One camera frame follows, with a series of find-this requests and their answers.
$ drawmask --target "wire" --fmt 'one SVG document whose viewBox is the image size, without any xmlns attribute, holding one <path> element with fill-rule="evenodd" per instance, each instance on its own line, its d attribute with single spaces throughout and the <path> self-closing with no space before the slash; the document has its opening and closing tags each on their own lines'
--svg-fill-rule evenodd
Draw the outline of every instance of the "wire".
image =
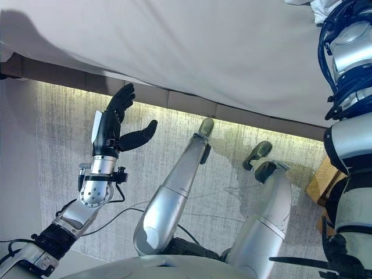
<svg viewBox="0 0 372 279">
<path fill-rule="evenodd" d="M 181 225 L 177 225 L 178 228 L 180 228 L 181 230 L 183 230 L 189 237 L 191 237 L 191 239 L 198 245 L 200 245 L 200 243 L 195 239 L 195 237 L 192 236 L 192 234 L 190 232 L 188 232 L 188 230 L 186 230 L 183 226 Z"/>
<path fill-rule="evenodd" d="M 351 5 L 353 5 L 354 2 L 356 2 L 356 0 L 345 0 L 341 5 L 338 5 L 325 19 L 323 27 L 320 30 L 320 34 L 319 34 L 319 43 L 318 43 L 318 51 L 317 51 L 318 62 L 319 62 L 320 70 L 323 73 L 323 76 L 325 77 L 327 82 L 329 83 L 334 95 L 337 93 L 337 86 L 335 84 L 335 81 L 332 78 L 330 69 L 327 65 L 326 55 L 324 53 L 324 39 L 328 32 L 335 31 L 336 28 L 340 26 L 339 20 L 345 20 L 344 17 L 341 17 L 340 19 L 340 15 L 343 16 L 345 11 Z M 337 31 L 336 34 L 333 34 L 333 36 L 338 36 L 339 33 L 341 32 L 341 30 L 336 30 L 336 31 Z"/>
<path fill-rule="evenodd" d="M 65 204 L 63 207 L 62 207 L 62 209 L 60 210 L 60 211 L 57 211 L 56 212 L 56 217 L 58 217 L 58 215 L 62 212 L 62 211 L 64 211 L 71 203 L 73 203 L 74 201 L 76 201 L 76 199 L 73 199 L 72 201 L 69 201 L 67 204 Z"/>
<path fill-rule="evenodd" d="M 95 231 L 91 231 L 91 232 L 88 232 L 87 234 L 83 234 L 82 237 L 86 237 L 88 235 L 91 235 L 91 234 L 95 234 L 97 233 L 98 231 L 100 231 L 101 229 L 105 228 L 106 226 L 108 226 L 112 221 L 114 221 L 116 218 L 118 218 L 121 214 L 123 214 L 124 212 L 128 211 L 128 210 L 135 210 L 135 211 L 138 211 L 138 212 L 145 212 L 144 210 L 142 209 L 138 209 L 138 208 L 127 208 L 127 209 L 124 209 L 122 210 L 121 212 L 119 212 L 113 219 L 111 219 L 108 223 L 106 223 L 105 225 L 103 225 L 101 228 L 95 230 Z M 181 225 L 177 225 L 178 228 L 180 228 L 181 230 L 183 230 L 196 244 L 200 245 L 200 243 L 196 240 L 196 238 L 188 231 L 186 230 L 183 226 Z M 0 241 L 0 243 L 7 243 L 7 242 L 10 242 L 9 245 L 8 245 L 8 250 L 9 250 L 9 253 L 12 252 L 12 253 L 15 253 L 15 251 L 12 250 L 12 244 L 13 243 L 16 243 L 16 242 L 32 242 L 32 240 L 29 240 L 29 239 L 22 239 L 22 238 L 18 238 L 18 239 L 12 239 L 12 240 L 3 240 L 3 241 Z"/>
<path fill-rule="evenodd" d="M 14 257 L 14 255 L 15 255 L 15 252 L 12 249 L 12 245 L 14 243 L 17 243 L 17 242 L 33 243 L 34 241 L 29 240 L 29 239 L 23 239 L 23 238 L 18 238 L 18 239 L 14 239 L 14 240 L 10 241 L 10 243 L 8 244 L 8 252 L 12 257 Z"/>
<path fill-rule="evenodd" d="M 91 235 L 91 234 L 95 234 L 97 233 L 98 231 L 100 231 L 101 229 L 103 229 L 104 227 L 108 226 L 113 220 L 115 220 L 116 218 L 118 218 L 122 213 L 124 213 L 125 211 L 128 211 L 128 210 L 135 210 L 135 211 L 139 211 L 139 212 L 145 212 L 144 210 L 142 209 L 138 209 L 138 208 L 127 208 L 127 209 L 124 209 L 122 210 L 121 212 L 119 212 L 113 219 L 111 219 L 108 223 L 106 223 L 105 225 L 103 225 L 101 228 L 95 230 L 95 231 L 91 231 L 87 234 L 83 234 L 82 237 L 86 237 L 87 235 Z"/>
<path fill-rule="evenodd" d="M 13 256 L 14 256 L 15 254 L 17 254 L 19 251 L 21 251 L 21 249 L 17 249 L 17 250 L 15 250 L 15 251 L 13 251 Z M 12 254 L 7 254 L 7 255 L 5 255 L 4 257 L 2 257 L 2 258 L 0 259 L 0 265 L 1 265 L 3 262 L 5 262 L 6 259 L 10 258 L 11 256 L 12 256 Z"/>
<path fill-rule="evenodd" d="M 326 120 L 330 119 L 331 117 L 333 117 L 335 115 L 334 110 L 341 105 L 341 103 L 345 100 L 345 98 L 347 96 L 349 96 L 353 92 L 356 92 L 356 91 L 360 90 L 366 84 L 370 83 L 372 81 L 372 76 L 370 76 L 370 77 L 368 77 L 366 79 L 363 79 L 363 78 L 360 78 L 359 77 L 358 79 L 360 81 L 355 81 L 356 84 L 352 88 L 348 89 L 346 93 L 343 93 L 344 94 L 344 97 L 342 99 L 338 100 L 337 102 L 334 102 L 332 108 L 330 109 L 330 111 L 325 116 L 325 119 Z M 369 102 L 370 100 L 371 100 L 371 96 L 367 96 L 367 97 L 365 97 L 364 99 L 361 99 L 361 100 L 358 99 L 358 101 L 354 105 L 352 105 L 351 107 L 349 107 L 346 110 L 344 110 L 344 112 L 346 112 L 346 111 L 348 111 L 348 112 L 351 111 L 352 112 L 352 111 L 355 111 L 357 109 L 360 109 L 360 108 L 363 107 L 363 105 L 366 102 Z M 337 118 L 336 119 L 341 119 L 343 117 L 345 117 L 345 113 L 340 113 L 340 115 L 337 115 Z"/>
<path fill-rule="evenodd" d="M 127 209 L 124 209 L 122 210 L 121 212 L 119 212 L 113 219 L 111 219 L 108 223 L 106 223 L 105 225 L 103 225 L 101 228 L 95 230 L 95 231 L 91 231 L 87 234 L 83 234 L 82 237 L 86 237 L 87 235 L 91 235 L 91 234 L 95 234 L 97 233 L 98 231 L 100 231 L 101 229 L 105 228 L 106 226 L 108 226 L 113 220 L 115 220 L 116 218 L 118 218 L 122 213 L 124 213 L 125 211 L 128 211 L 128 210 L 135 210 L 135 211 L 139 211 L 139 212 L 145 212 L 144 210 L 142 209 L 138 209 L 138 208 L 127 208 Z M 179 227 L 181 230 L 183 230 L 196 244 L 200 245 L 200 243 L 196 240 L 196 238 L 188 231 L 186 230 L 183 226 L 181 225 L 177 225 L 177 227 Z"/>
<path fill-rule="evenodd" d="M 113 202 L 124 202 L 126 200 L 126 197 L 124 196 L 123 194 L 123 191 L 120 189 L 120 186 L 118 183 L 115 183 L 115 187 L 116 189 L 118 190 L 120 196 L 121 196 L 121 199 L 118 199 L 116 201 L 109 201 L 108 203 L 113 203 Z"/>
</svg>

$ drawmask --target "floor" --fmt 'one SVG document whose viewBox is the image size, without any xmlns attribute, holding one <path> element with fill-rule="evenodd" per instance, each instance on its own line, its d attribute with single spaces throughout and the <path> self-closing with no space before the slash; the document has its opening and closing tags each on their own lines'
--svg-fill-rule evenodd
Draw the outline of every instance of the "floor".
<svg viewBox="0 0 372 279">
<path fill-rule="evenodd" d="M 78 164 L 91 161 L 91 127 L 96 110 L 103 111 L 109 96 L 59 85 L 37 84 L 37 143 L 43 227 L 65 203 L 76 198 Z M 117 166 L 126 167 L 124 203 L 105 206 L 89 230 L 107 223 L 119 211 L 145 209 L 166 178 L 189 138 L 204 117 L 135 103 L 126 113 L 121 133 L 139 130 L 156 119 L 158 129 L 141 148 L 120 154 Z M 216 120 L 212 151 L 201 165 L 180 224 L 206 248 L 221 253 L 229 248 L 246 216 L 259 198 L 261 185 L 242 167 L 244 157 L 263 140 L 273 144 L 270 157 L 291 167 L 292 211 L 280 256 L 324 259 L 321 235 L 315 223 L 321 208 L 304 190 L 319 167 L 323 143 Z M 141 214 L 127 212 L 102 231 L 78 240 L 73 249 L 107 262 L 136 256 L 133 231 Z M 188 239 L 182 231 L 176 236 Z M 271 278 L 317 278 L 317 270 L 276 264 Z"/>
</svg>

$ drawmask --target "robot leg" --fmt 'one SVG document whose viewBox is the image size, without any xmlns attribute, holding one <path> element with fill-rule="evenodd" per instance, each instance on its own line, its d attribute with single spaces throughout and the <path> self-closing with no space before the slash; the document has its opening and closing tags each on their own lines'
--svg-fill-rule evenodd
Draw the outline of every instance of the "robot leg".
<svg viewBox="0 0 372 279">
<path fill-rule="evenodd" d="M 213 120 L 207 118 L 190 139 L 184 153 L 149 202 L 134 231 L 133 243 L 140 256 L 162 253 L 173 238 L 200 164 L 210 151 L 208 137 Z"/>
<path fill-rule="evenodd" d="M 267 278 L 273 268 L 269 257 L 279 253 L 285 238 L 291 211 L 291 183 L 288 166 L 268 158 L 252 157 L 249 162 L 258 181 L 263 183 L 263 197 L 241 228 L 226 257 L 249 276 Z"/>
</svg>

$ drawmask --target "white sheet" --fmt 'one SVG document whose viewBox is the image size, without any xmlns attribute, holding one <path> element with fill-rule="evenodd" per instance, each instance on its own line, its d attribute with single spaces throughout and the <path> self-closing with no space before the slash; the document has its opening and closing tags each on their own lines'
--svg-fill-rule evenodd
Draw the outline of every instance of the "white sheet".
<svg viewBox="0 0 372 279">
<path fill-rule="evenodd" d="M 322 24 L 327 16 L 342 2 L 342 0 L 284 0 L 284 2 L 293 5 L 303 5 L 310 2 L 310 6 L 314 12 L 314 23 Z"/>
<path fill-rule="evenodd" d="M 259 0 L 3 0 L 0 14 L 1 46 L 26 57 L 330 126 L 312 21 Z"/>
</svg>

